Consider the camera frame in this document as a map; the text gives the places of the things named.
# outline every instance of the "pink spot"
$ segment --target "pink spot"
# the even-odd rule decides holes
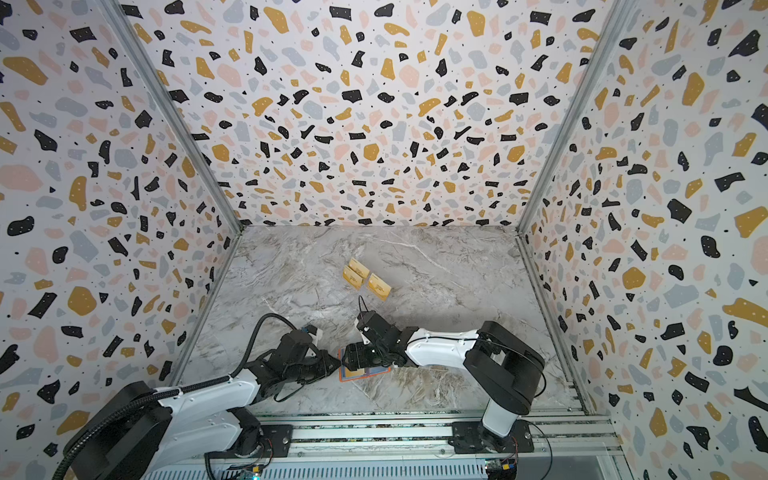
[[[40,330],[32,351],[35,352],[35,356],[39,359],[44,359],[48,363],[54,363],[58,360],[56,331],[52,326],[49,325]]]
[[[11,307],[11,318],[14,320],[21,319],[27,313],[27,301],[23,298],[14,298],[13,306]]]
[[[32,336],[32,331],[30,329],[20,329],[15,326],[8,329],[8,333],[10,333],[11,338],[14,340],[26,340]]]
[[[48,264],[45,261],[45,251],[42,248],[32,247],[29,249],[24,265],[40,275],[48,274]]]
[[[216,69],[216,73],[224,79],[224,81],[232,88],[240,88],[243,84],[240,82],[240,73],[229,65],[223,63]]]
[[[402,83],[406,84],[406,87],[417,88],[419,86],[419,71],[411,65],[401,68],[399,77]]]
[[[0,167],[0,184],[9,190],[34,192],[43,186],[37,174],[26,165],[3,165]]]

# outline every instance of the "marble surface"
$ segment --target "marble surface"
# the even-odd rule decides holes
[[[381,302],[366,286],[343,278],[351,257],[392,286]],[[203,326],[182,380],[229,372],[240,360],[257,319],[279,313],[297,327],[323,331],[319,348],[337,353],[360,341],[354,328],[361,293],[368,307],[398,327],[451,332],[495,320],[547,362],[548,387],[534,408],[573,405],[544,318],[508,227],[248,227]],[[286,332],[267,320],[251,358],[277,345]],[[293,390],[286,385],[282,395]],[[488,397],[467,373],[441,366],[394,369],[340,382],[338,374],[260,414],[413,412],[483,409]]]

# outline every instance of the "terrazzo wall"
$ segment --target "terrazzo wall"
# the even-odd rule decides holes
[[[167,382],[234,238],[90,2],[0,2],[0,478]]]
[[[245,224],[517,223],[611,2],[124,6]]]
[[[768,478],[768,2],[642,2],[525,231],[638,478]]]

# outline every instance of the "black spot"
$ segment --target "black spot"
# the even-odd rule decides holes
[[[720,258],[720,252],[717,251],[717,241],[709,235],[701,236],[701,250],[708,257]]]
[[[96,37],[94,36],[94,32],[91,31],[91,27],[83,27],[83,28],[77,28],[75,30],[70,30],[69,34],[72,35],[72,38],[78,41],[78,43],[87,41],[87,40],[95,40]]]
[[[56,140],[54,140],[53,138],[50,138],[48,135],[44,134],[40,130],[35,130],[35,138],[37,138],[38,142],[40,143],[40,150],[56,151],[58,149],[58,144],[56,143]]]
[[[352,21],[352,9],[343,7],[329,7],[331,16],[334,18],[344,18]]]
[[[760,33],[757,30],[752,30],[746,34],[746,37],[728,54],[729,57],[734,55],[741,55],[742,57],[749,57],[753,53],[757,52],[757,42],[760,40]]]
[[[43,385],[38,390],[38,397],[43,399],[45,402],[53,405],[54,403],[56,403],[56,394],[58,393],[58,390],[60,388],[61,388],[61,382],[59,382],[58,380],[56,380],[53,383]]]
[[[683,205],[678,199],[673,198],[667,204],[667,208],[670,211],[670,216],[675,220],[685,223],[690,217],[691,209]]]
[[[659,335],[659,337],[662,340],[669,340],[673,338],[677,338],[678,336],[685,335],[685,328],[683,327],[682,323],[671,323],[670,325],[667,325],[667,329],[664,330],[664,333]]]

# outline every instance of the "gold spot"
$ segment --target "gold spot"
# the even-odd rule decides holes
[[[634,73],[634,67],[632,66],[632,62],[629,61],[629,58],[627,58],[626,55],[619,56],[619,67],[626,68],[630,74]]]
[[[659,223],[664,223],[664,217],[652,217],[651,215],[643,214],[641,218],[643,219],[643,223],[653,228],[658,227]]]
[[[440,104],[439,98],[430,98],[427,101],[422,102],[419,104],[419,116],[423,117],[424,115],[428,114],[430,110],[432,110],[434,107]]]
[[[163,330],[165,330],[165,333],[171,333],[174,328],[176,328],[176,323],[171,322],[170,320],[163,320],[160,322],[160,324],[163,326]]]
[[[499,115],[498,117],[494,118],[493,120],[497,121],[497,122],[499,122],[499,121],[507,121],[510,118],[512,118],[512,112],[514,112],[514,110],[507,110],[507,113],[505,113],[503,115]]]
[[[77,430],[86,423],[88,423],[88,417],[91,416],[89,412],[83,412],[82,410],[75,410],[70,413],[66,420],[56,430],[56,435],[70,432],[71,430]]]
[[[653,352],[654,352],[654,349],[649,348],[643,354],[643,358],[640,359],[640,366],[643,367],[644,369],[648,368],[648,363],[650,363],[650,356],[651,354],[653,354]]]
[[[704,91],[704,80],[701,79],[701,76],[696,72],[688,75],[688,83],[683,92],[683,105],[693,105],[702,91]]]
[[[389,33],[390,35],[397,35],[398,33],[402,33],[406,37],[411,35],[411,33],[408,30],[405,30],[400,25],[395,25],[394,23],[385,23],[384,29]]]
[[[708,332],[699,333],[699,338],[696,341],[707,355],[712,354],[712,336]]]
[[[389,80],[395,79],[395,69],[392,67],[391,58],[384,59],[384,65],[382,65],[381,73],[384,78],[388,78]]]
[[[756,137],[757,135],[752,133],[744,135],[744,138],[736,142],[736,145],[733,147],[733,156],[745,157],[746,154],[750,152],[750,148],[752,148],[752,143],[755,141]]]
[[[0,102],[0,108],[3,110],[3,113],[5,113],[8,119],[11,121],[11,124],[13,125],[13,128],[16,129],[16,131],[27,130],[27,127],[24,126],[21,118],[19,118],[18,114],[16,113],[16,107],[14,107],[11,102],[9,101]]]
[[[608,89],[603,88],[600,90],[600,93],[597,97],[594,98],[594,104],[598,106],[598,110],[603,109],[603,103],[605,103],[605,98],[608,96]]]
[[[522,157],[524,153],[525,153],[525,145],[518,145],[516,147],[512,147],[509,149],[509,153],[507,153],[507,160],[511,161],[512,163],[517,163],[520,160],[520,157]]]
[[[571,80],[571,63],[569,61],[565,62],[565,65],[563,65],[563,68],[560,69],[560,73],[558,73],[555,78],[564,84],[567,84],[568,81]]]
[[[342,25],[339,29],[341,41],[344,42],[344,45],[349,45],[349,43],[352,41],[352,37],[349,35],[349,30],[346,29],[346,25]]]
[[[633,266],[624,272],[621,276],[621,281],[627,290],[639,288],[645,283],[645,273],[641,272],[636,266]]]
[[[69,189],[69,201],[77,205],[81,212],[85,212],[88,206],[85,202],[85,181],[85,177],[77,177]]]
[[[38,280],[37,282],[35,282],[36,290],[43,290],[50,286],[53,286],[53,282],[51,282],[50,280]]]
[[[704,0],[703,10],[704,18],[701,19],[701,23],[699,25],[704,25],[712,19],[712,15],[714,15],[715,10],[717,10],[717,0]]]
[[[152,41],[152,37],[149,36],[146,30],[144,30],[144,27],[139,25],[138,23],[134,23],[134,30],[136,30],[136,35],[139,36],[142,40],[144,40],[144,43],[149,43]]]
[[[723,305],[723,311],[728,315],[768,326],[768,310],[741,297],[737,298],[733,305]]]
[[[600,40],[600,35],[594,33],[589,28],[579,28],[576,31],[576,35],[578,35],[581,40],[588,40],[589,38],[595,41]]]
[[[26,57],[5,57],[2,64],[37,85],[45,85],[48,77],[36,63]]]
[[[22,394],[19,392],[13,392],[9,393],[7,397],[5,397],[5,405],[2,406],[3,412],[10,412],[13,410],[13,407],[16,406],[16,402],[18,402],[19,397],[21,397]]]
[[[686,363],[683,360],[680,360],[676,357],[672,357],[672,369],[667,373],[676,377],[683,372],[685,367],[686,367]]]
[[[85,316],[96,308],[96,299],[91,295],[89,289],[84,286],[76,286],[69,294],[67,306],[79,316]]]
[[[667,422],[664,420],[664,413],[661,409],[654,411],[654,416],[650,418],[650,425],[648,427],[656,437],[667,434]]]
[[[719,422],[723,418],[723,415],[718,409],[715,408],[714,405],[712,405],[712,402],[707,402],[704,408],[707,409],[707,411],[710,413],[710,416],[715,419],[716,422]]]
[[[472,29],[472,34],[475,37],[485,33],[485,16],[482,13],[470,10],[467,12],[467,20],[469,20],[469,27]]]
[[[440,37],[437,39],[437,48],[435,48],[435,55],[442,54],[442,48],[445,46],[446,40],[448,40],[448,36],[444,33],[441,33]]]
[[[664,49],[664,53],[669,53],[674,50],[674,42],[677,40],[677,26],[680,24],[680,20],[676,20],[672,29],[670,30],[670,36],[667,38],[667,47]]]
[[[205,78],[214,78],[214,73],[208,68],[205,58],[197,57],[197,74]]]
[[[736,221],[736,228],[741,233],[742,238],[749,238],[753,231],[768,217],[768,209],[758,207],[754,210],[736,215],[733,219]]]
[[[179,240],[176,240],[176,243],[174,243],[174,248],[176,250],[187,250],[190,247],[190,244],[183,238],[180,238]]]
[[[182,20],[181,26],[187,29],[188,31],[191,31],[192,33],[198,33],[199,31],[204,31],[208,35],[211,34],[211,31],[208,27],[204,27],[199,23],[190,22],[189,20]]]
[[[704,182],[701,181],[700,178],[688,182],[688,185],[685,187],[685,197],[691,198],[702,187],[702,185],[704,185]]]
[[[645,98],[643,100],[641,100],[640,106],[644,107],[645,105],[647,105],[648,102],[653,100],[654,97],[656,95],[658,95],[660,91],[661,91],[661,89],[659,88],[659,86],[658,85],[654,85],[654,87],[651,88],[651,90],[648,92],[648,95],[646,95]]]
[[[605,158],[616,158],[617,152],[613,147],[600,147],[600,153],[594,156],[595,160],[603,160]]]

